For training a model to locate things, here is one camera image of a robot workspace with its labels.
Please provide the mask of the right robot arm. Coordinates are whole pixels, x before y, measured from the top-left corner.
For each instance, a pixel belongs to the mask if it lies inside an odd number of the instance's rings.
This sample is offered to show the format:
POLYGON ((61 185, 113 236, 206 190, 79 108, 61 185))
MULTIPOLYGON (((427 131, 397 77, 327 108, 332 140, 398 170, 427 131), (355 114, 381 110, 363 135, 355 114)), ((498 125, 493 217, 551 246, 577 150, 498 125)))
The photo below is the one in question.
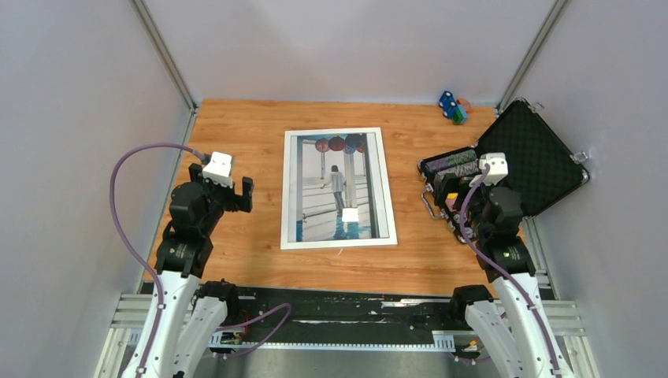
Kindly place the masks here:
POLYGON ((477 239, 462 237, 476 254, 501 304, 481 287, 461 288, 450 318, 472 328, 502 377, 572 377, 544 310, 536 270, 518 235, 519 193, 507 187, 482 188, 472 182, 463 199, 459 226, 470 225, 477 239))

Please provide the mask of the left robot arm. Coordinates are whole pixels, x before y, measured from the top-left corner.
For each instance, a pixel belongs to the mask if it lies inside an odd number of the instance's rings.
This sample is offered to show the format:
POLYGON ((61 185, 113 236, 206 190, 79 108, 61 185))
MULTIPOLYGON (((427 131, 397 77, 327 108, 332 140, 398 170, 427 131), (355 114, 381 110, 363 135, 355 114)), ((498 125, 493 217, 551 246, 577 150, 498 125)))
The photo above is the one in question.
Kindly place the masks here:
POLYGON ((235 285, 200 280, 213 230, 224 213, 252 210, 254 182, 243 178, 237 194, 230 162, 193 163, 189 175, 171 194, 150 308, 124 377, 192 376, 216 327, 234 324, 241 315, 235 285))

